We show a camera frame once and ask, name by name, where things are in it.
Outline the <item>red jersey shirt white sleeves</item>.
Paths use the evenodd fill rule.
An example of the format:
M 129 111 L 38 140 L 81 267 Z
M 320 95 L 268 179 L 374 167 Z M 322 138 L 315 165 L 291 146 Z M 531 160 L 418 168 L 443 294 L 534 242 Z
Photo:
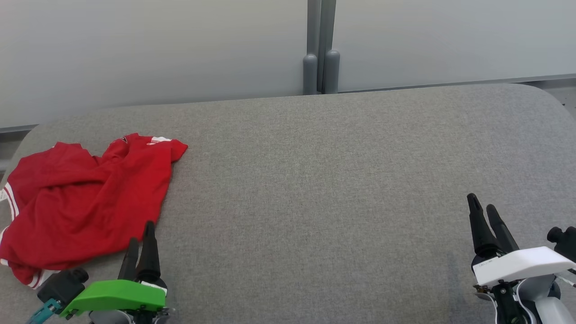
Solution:
M 101 158 L 103 181 L 43 188 L 14 220 L 9 207 L 0 265 L 38 289 L 58 271 L 126 249 L 131 238 L 142 239 L 147 221 L 158 221 L 172 165 L 187 149 L 165 137 L 117 138 L 94 156 Z M 9 206 L 2 189 L 0 200 Z

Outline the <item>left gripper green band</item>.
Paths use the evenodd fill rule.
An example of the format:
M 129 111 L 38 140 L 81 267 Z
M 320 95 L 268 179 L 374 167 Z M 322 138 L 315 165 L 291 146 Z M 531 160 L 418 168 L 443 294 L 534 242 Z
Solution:
M 166 324 L 175 311 L 166 305 L 167 289 L 155 285 L 160 279 L 156 226 L 147 221 L 142 250 L 131 238 L 118 279 L 97 281 L 75 297 L 61 312 L 70 320 L 85 314 L 89 324 Z

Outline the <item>grey fabric sofa cushion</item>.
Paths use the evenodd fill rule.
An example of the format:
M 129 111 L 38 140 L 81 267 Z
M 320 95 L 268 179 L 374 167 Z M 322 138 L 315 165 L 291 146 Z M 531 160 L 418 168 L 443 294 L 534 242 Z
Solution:
M 156 237 L 167 324 L 494 324 L 466 195 L 521 248 L 576 226 L 576 119 L 517 84 L 97 109 L 10 160 L 130 133 L 189 146 Z

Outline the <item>grey metal partition post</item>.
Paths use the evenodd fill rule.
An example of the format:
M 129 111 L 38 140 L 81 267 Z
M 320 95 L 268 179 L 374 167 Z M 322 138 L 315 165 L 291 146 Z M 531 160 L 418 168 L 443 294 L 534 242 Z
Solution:
M 337 0 L 319 0 L 317 92 L 337 94 L 340 53 L 333 49 Z
M 317 94 L 318 51 L 322 0 L 307 0 L 306 55 L 303 59 L 303 95 Z

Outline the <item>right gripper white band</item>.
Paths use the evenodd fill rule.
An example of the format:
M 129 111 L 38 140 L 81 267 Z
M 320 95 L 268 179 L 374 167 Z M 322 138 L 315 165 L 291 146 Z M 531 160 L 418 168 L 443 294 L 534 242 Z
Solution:
M 467 202 L 474 252 L 491 258 L 472 267 L 475 295 L 493 305 L 494 324 L 576 324 L 567 306 L 551 293 L 557 279 L 576 286 L 562 277 L 576 263 L 548 247 L 519 250 L 494 205 L 487 205 L 491 231 L 477 196 L 469 193 Z M 496 257 L 499 247 L 508 254 Z

